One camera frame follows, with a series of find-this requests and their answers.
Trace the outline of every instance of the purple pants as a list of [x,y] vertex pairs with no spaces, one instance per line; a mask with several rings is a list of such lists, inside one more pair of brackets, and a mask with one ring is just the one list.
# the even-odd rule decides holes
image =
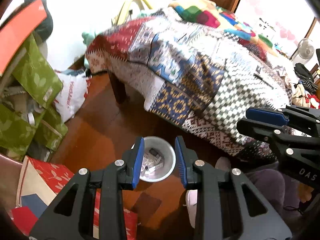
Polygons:
[[282,219],[287,223],[296,221],[301,215],[298,211],[286,211],[284,207],[299,207],[299,182],[278,170],[278,163],[261,166],[246,176],[270,202]]

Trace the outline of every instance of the green paper bag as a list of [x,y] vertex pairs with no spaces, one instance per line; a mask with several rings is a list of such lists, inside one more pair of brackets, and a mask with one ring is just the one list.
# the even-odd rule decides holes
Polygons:
[[47,108],[61,91],[62,82],[42,56],[33,35],[24,41],[19,51],[23,48],[27,52],[18,62],[12,75],[35,101]]
[[61,116],[50,106],[39,124],[34,139],[51,150],[57,150],[67,132],[68,128]]
[[36,127],[21,119],[0,104],[0,146],[24,155],[32,141]]

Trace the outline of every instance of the white sneaker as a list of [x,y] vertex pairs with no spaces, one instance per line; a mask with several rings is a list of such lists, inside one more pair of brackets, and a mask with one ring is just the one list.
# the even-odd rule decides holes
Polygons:
[[226,157],[220,157],[216,162],[215,168],[222,171],[230,171],[231,162]]
[[193,228],[195,228],[196,224],[197,197],[198,190],[188,190],[186,193],[186,205],[188,209],[190,224]]

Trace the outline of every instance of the clothes pile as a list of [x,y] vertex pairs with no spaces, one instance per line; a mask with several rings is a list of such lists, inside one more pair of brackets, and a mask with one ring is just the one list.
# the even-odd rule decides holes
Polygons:
[[163,167],[163,160],[157,150],[151,148],[145,151],[142,160],[140,176],[154,175],[155,171]]
[[296,106],[305,106],[319,109],[319,98],[316,94],[318,86],[314,83],[312,74],[301,63],[297,63],[294,71],[299,82],[294,85],[292,103]]

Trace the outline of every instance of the colorful blanket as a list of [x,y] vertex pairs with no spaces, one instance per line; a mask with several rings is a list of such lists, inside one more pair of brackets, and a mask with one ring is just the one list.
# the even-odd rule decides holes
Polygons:
[[268,144],[239,134],[236,122],[250,106],[289,104],[291,88],[238,40],[164,8],[101,33],[85,56],[92,73],[112,71],[139,91],[147,111],[243,161],[273,162]]
[[271,41],[263,35],[257,35],[249,24],[241,22],[234,13],[217,6],[215,2],[210,0],[175,0],[169,6],[173,7],[185,21],[224,30],[277,55],[272,50]]

